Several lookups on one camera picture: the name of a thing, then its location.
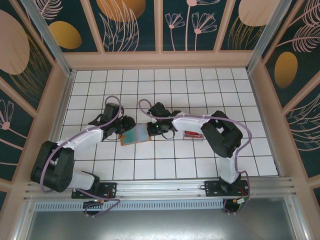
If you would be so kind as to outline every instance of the vent slot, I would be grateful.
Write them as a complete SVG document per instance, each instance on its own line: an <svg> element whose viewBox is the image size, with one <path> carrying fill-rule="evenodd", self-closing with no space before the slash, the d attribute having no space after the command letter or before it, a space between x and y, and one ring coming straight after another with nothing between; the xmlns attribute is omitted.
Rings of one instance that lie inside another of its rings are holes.
<svg viewBox="0 0 320 240"><path fill-rule="evenodd" d="M88 211L106 210L114 202L92 206ZM83 211L84 202L37 202L35 212L75 212ZM144 211L144 210L194 210L194 209L222 209L222 199L201 200L155 200L155 201L121 201L112 211Z"/></svg>

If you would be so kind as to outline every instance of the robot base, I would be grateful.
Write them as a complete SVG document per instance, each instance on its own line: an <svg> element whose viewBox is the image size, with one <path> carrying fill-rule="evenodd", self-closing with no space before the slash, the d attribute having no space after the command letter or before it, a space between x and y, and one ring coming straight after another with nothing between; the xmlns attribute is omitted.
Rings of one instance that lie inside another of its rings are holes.
<svg viewBox="0 0 320 240"><path fill-rule="evenodd" d="M97 197L115 199L117 193L116 182L100 182L98 190L93 194ZM72 199L92 199L93 197L88 196L80 191L73 191L71 195Z"/></svg>
<svg viewBox="0 0 320 240"><path fill-rule="evenodd" d="M201 189L205 190L207 197L241 197L243 193L240 188L248 194L248 182L240 178L241 176L239 175L232 184L223 181L221 178L219 180L205 181Z"/></svg>

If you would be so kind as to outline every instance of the enclosure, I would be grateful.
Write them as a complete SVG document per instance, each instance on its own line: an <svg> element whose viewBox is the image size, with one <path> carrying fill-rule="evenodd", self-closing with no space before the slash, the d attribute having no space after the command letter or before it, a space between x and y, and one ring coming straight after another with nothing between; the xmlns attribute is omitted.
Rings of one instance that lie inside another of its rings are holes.
<svg viewBox="0 0 320 240"><path fill-rule="evenodd" d="M319 26L319 0L1 1L1 239L319 239ZM147 99L246 126L243 210L207 196L221 157L183 131L75 153L75 170L116 186L100 218L72 189L43 193L41 145L83 131L109 96L136 124L152 121Z"/></svg>

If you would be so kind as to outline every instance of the white grid floor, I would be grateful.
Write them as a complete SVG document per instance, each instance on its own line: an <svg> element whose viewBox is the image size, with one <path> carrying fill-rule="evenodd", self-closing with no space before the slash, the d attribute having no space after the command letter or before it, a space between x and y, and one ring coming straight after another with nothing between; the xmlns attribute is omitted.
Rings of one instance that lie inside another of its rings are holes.
<svg viewBox="0 0 320 240"><path fill-rule="evenodd" d="M103 111L104 99L110 95L120 98L124 114L137 124L151 121L137 109L140 99L196 115L221 110L253 134L251 144L239 154L239 170L247 170L250 176L278 175L244 68L78 71L61 140L83 130ZM243 137L243 142L248 140L247 132L243 131ZM75 169L94 173L101 180L194 179L219 174L219 156L205 140L184 141L178 132L171 140L156 136L152 141L121 146L116 138L76 155Z"/></svg>

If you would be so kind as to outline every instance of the metal base plate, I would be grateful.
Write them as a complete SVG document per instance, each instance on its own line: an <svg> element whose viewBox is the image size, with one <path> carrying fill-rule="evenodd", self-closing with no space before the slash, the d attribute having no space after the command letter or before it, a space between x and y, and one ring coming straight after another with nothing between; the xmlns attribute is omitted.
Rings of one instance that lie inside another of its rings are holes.
<svg viewBox="0 0 320 240"><path fill-rule="evenodd" d="M100 184L100 188L96 196L101 198L114 199L116 198L116 192L117 192L116 182L102 182ZM72 199L92 199L91 196L85 195L80 191L73 191L71 194L71 198Z"/></svg>
<svg viewBox="0 0 320 240"><path fill-rule="evenodd" d="M248 189L246 189L246 186L248 188L248 182L246 180L239 180L236 185L232 186L232 188L226 192L221 188L220 180L204 182L205 195L207 197L241 197L242 192L239 188L248 194Z"/></svg>

